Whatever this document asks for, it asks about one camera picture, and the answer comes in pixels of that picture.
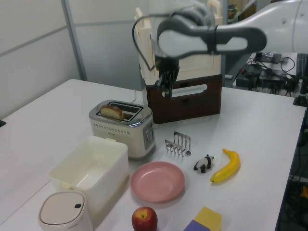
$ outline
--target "bread slice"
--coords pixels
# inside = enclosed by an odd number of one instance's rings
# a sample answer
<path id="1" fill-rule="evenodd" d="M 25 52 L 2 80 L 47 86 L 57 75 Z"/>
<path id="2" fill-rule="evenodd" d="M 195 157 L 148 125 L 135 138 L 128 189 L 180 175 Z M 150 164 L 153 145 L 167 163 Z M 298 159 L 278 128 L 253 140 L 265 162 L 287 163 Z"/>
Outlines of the bread slice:
<path id="1" fill-rule="evenodd" d="M 112 105 L 103 105 L 101 107 L 100 112 L 102 116 L 106 116 L 106 117 L 110 117 L 114 119 L 122 120 L 125 118 L 125 115 L 123 114 L 122 110 Z"/>

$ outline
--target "yellow sponge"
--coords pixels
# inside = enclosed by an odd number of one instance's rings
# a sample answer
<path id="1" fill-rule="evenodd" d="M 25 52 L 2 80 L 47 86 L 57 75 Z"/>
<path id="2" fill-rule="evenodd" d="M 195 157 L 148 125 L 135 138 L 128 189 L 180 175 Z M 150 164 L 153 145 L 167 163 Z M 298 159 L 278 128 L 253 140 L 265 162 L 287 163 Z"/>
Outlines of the yellow sponge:
<path id="1" fill-rule="evenodd" d="M 208 227 L 211 231 L 221 230 L 221 214 L 205 206 L 200 210 L 194 220 Z"/>

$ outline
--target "red apple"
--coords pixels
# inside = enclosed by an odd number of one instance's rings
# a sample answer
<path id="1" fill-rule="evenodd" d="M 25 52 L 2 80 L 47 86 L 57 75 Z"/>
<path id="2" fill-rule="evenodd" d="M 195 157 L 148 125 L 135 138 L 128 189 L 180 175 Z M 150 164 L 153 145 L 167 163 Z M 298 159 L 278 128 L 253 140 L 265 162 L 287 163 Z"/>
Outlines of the red apple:
<path id="1" fill-rule="evenodd" d="M 137 208 L 131 217 L 131 223 L 135 231 L 156 231 L 157 214 L 150 207 Z"/>

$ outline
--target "sponge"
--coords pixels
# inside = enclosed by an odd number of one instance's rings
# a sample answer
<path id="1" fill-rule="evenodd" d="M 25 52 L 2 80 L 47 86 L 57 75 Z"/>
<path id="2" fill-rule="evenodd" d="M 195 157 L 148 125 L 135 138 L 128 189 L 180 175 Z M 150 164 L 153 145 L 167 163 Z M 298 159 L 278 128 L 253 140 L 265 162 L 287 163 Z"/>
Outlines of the sponge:
<path id="1" fill-rule="evenodd" d="M 203 207 L 184 231 L 220 231 L 221 214 Z"/>

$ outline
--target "yellow banana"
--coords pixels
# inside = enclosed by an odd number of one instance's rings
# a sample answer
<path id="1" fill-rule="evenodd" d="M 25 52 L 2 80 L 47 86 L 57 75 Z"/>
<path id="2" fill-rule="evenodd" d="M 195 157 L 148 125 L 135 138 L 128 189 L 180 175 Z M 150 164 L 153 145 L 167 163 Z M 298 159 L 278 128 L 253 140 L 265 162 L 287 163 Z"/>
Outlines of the yellow banana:
<path id="1" fill-rule="evenodd" d="M 212 175 L 210 181 L 214 183 L 219 183 L 227 179 L 235 173 L 241 165 L 240 156 L 237 152 L 229 151 L 227 149 L 222 149 L 222 151 L 229 157 L 230 162 Z"/>

